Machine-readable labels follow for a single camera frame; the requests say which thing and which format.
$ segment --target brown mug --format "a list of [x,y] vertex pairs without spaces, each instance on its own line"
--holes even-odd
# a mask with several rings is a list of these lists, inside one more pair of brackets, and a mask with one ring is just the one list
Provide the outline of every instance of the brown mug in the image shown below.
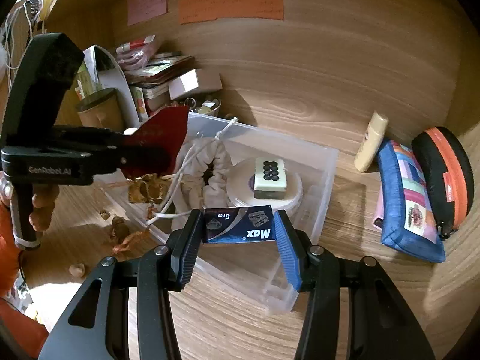
[[118,132],[125,130],[114,88],[105,88],[85,97],[77,105],[77,113],[84,126],[109,128]]

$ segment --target fabric pouch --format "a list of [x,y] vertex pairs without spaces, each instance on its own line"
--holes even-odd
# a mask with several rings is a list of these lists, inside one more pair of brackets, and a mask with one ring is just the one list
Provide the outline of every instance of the fabric pouch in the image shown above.
[[391,139],[378,151],[382,178],[382,244],[411,256],[442,263],[445,248],[437,234],[425,176],[413,152]]
[[442,239],[458,230],[473,203],[473,172],[461,143],[446,127],[433,127],[412,141],[427,183],[436,227]]

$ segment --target blue gripper pad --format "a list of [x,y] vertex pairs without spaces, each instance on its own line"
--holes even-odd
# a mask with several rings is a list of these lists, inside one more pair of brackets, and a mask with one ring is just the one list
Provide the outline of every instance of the blue gripper pad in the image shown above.
[[302,285],[302,261],[307,258],[306,252],[284,210],[274,213],[273,224],[286,279],[296,291],[299,291]]

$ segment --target pink sticky note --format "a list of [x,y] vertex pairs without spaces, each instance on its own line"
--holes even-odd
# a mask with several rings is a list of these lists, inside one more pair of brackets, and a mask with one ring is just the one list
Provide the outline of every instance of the pink sticky note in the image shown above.
[[128,0],[128,25],[167,13],[167,0]]

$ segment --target clear plastic bin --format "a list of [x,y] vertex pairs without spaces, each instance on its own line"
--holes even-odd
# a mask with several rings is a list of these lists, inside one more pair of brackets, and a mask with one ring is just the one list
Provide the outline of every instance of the clear plastic bin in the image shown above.
[[[188,137],[197,134],[214,137],[228,121],[190,112]],[[322,147],[274,131],[234,124],[222,141],[234,164],[245,158],[276,156],[285,161],[289,171],[297,172],[303,184],[303,200],[290,218],[294,228],[305,231],[312,243],[320,238],[337,162],[337,149]],[[145,226],[146,204],[129,204],[127,186],[112,183],[124,181],[120,171],[97,176],[105,193],[126,211],[131,221]],[[152,233],[165,242],[171,233],[170,221],[159,220]],[[298,293],[288,284],[275,242],[200,247],[196,262],[200,269],[228,287],[255,299],[268,312],[291,311]]]

